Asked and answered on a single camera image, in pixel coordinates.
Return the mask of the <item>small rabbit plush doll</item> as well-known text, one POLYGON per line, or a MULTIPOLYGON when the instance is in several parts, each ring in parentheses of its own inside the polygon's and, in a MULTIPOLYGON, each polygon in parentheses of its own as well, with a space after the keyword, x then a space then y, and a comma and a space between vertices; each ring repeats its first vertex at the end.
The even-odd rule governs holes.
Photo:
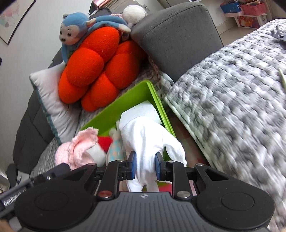
POLYGON ((112 143, 107 151, 106 155, 106 165, 115 160, 125 160, 126 153, 123 146, 123 140, 121 137, 121 132, 116 128, 111 128, 109 132, 112 138, 112 143))

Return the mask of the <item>santa claus plush toy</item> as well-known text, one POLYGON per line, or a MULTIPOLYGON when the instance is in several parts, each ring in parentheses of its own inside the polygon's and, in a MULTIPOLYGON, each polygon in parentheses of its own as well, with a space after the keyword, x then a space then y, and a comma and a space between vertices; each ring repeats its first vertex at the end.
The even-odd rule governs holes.
POLYGON ((99 136, 98 142, 87 150, 98 167, 102 167, 106 163, 106 155, 113 140, 109 136, 99 136))

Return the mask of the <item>white cloth glove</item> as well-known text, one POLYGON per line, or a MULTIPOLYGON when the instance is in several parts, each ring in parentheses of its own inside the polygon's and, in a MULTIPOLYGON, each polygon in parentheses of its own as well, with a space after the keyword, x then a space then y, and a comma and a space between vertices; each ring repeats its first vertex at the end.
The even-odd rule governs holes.
POLYGON ((149 192, 158 192, 155 170, 156 153, 167 153, 171 160, 187 165, 185 151, 181 143, 155 119, 147 116, 124 116, 119 121, 119 130, 127 155, 136 153, 136 174, 127 181, 131 192, 141 192, 146 186, 149 192))

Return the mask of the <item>pink fluffy sock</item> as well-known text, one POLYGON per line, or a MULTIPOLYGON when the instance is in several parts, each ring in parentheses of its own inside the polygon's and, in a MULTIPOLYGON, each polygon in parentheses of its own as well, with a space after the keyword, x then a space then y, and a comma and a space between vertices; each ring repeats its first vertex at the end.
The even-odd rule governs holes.
POLYGON ((68 164, 71 170, 77 169, 95 160, 87 152, 98 142, 98 129, 87 128, 79 131, 70 141, 61 144, 55 153, 55 165, 68 164))

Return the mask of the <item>green plastic biscuit box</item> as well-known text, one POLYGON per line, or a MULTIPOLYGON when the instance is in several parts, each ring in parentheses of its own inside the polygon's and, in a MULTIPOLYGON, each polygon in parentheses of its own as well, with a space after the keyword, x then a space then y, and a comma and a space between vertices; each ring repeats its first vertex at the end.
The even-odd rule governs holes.
POLYGON ((156 108, 162 121, 162 126, 165 127, 169 133, 175 135, 161 100, 159 99, 153 84, 148 80, 140 82, 101 111, 96 111, 95 116, 80 130, 91 127, 98 129, 98 137, 110 137, 110 129, 116 128, 116 122, 120 120, 121 114, 146 100, 156 108))

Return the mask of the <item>white green throw pillow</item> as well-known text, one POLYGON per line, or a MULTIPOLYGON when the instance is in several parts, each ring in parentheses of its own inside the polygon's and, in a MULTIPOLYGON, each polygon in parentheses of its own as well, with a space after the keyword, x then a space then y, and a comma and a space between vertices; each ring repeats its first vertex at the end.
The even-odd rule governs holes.
POLYGON ((58 144, 69 142, 75 136, 81 112, 78 107, 60 100, 59 81, 64 68, 62 62, 29 76, 58 144))

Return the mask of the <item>grey knitted blanket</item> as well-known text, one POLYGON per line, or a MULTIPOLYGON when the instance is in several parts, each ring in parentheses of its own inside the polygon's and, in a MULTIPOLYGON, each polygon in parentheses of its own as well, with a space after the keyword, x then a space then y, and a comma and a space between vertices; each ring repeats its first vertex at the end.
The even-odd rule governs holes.
POLYGON ((285 47, 270 21, 182 75, 165 101, 216 169, 273 198, 272 230, 285 226, 285 47))

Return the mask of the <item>grey knitted seat cover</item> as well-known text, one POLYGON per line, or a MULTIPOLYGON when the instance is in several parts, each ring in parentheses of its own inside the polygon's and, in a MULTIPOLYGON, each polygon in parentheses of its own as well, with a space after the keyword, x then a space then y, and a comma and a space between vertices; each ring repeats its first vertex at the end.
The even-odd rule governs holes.
POLYGON ((124 111, 146 100, 156 108, 167 131, 174 133, 161 103, 161 82, 152 67, 144 70, 113 103, 93 113, 86 112, 75 104, 68 105, 60 101, 58 83, 63 69, 64 64, 61 63, 35 72, 29 77, 54 135, 54 139, 44 149, 32 170, 32 176, 52 169, 55 166, 54 154, 58 146, 69 142, 80 130, 94 127, 98 129, 99 136, 107 136, 124 111))

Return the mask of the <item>orange pumpkin cushion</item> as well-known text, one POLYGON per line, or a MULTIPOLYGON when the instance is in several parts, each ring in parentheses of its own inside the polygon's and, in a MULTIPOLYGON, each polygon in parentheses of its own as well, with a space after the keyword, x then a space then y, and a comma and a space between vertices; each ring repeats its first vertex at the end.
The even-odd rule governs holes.
POLYGON ((87 112, 111 104, 138 77, 146 53, 121 32, 102 27, 73 52, 61 74, 59 97, 65 104, 81 102, 87 112))

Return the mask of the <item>dark grey sofa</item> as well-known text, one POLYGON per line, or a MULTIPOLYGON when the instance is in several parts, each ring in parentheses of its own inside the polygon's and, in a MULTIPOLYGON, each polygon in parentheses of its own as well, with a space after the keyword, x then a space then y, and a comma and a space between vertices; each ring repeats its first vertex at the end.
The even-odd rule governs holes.
MULTIPOLYGON (((200 3, 186 2, 155 12, 135 26, 131 37, 173 81, 223 47, 210 13, 200 3)), ((16 133, 16 167, 31 173, 53 139, 38 92, 34 90, 16 133)))

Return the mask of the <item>blue monkey plush toy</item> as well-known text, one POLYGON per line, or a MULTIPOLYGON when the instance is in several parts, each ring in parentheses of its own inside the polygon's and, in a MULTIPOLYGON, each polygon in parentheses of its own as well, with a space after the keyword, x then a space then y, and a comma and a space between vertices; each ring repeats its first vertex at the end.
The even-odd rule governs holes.
POLYGON ((110 26, 121 32, 130 33, 127 22, 118 16, 98 16, 92 19, 81 12, 63 15, 59 39, 62 43, 61 56, 65 63, 83 40, 96 29, 110 26))

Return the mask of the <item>white round plush ball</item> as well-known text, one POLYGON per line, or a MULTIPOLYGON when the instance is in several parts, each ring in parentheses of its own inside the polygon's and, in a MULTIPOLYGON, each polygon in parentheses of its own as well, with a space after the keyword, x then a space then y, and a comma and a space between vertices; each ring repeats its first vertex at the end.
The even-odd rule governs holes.
POLYGON ((139 5, 129 5, 123 12, 123 19, 129 24, 137 24, 146 16, 146 11, 139 5))

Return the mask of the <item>white bookshelf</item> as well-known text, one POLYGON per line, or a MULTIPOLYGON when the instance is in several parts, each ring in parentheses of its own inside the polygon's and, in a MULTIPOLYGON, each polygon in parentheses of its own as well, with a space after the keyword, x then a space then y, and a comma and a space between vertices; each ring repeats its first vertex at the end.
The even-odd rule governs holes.
POLYGON ((233 17, 238 27, 258 29, 273 20, 266 1, 224 1, 220 7, 225 17, 233 17))

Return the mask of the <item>blue bird picture frame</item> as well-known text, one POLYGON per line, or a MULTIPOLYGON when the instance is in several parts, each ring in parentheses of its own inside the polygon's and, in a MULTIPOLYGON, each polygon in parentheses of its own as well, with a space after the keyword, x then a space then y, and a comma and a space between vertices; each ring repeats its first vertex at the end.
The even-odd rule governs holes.
POLYGON ((19 24, 30 8, 36 3, 33 0, 19 0, 12 3, 1 13, 1 39, 8 45, 19 24))

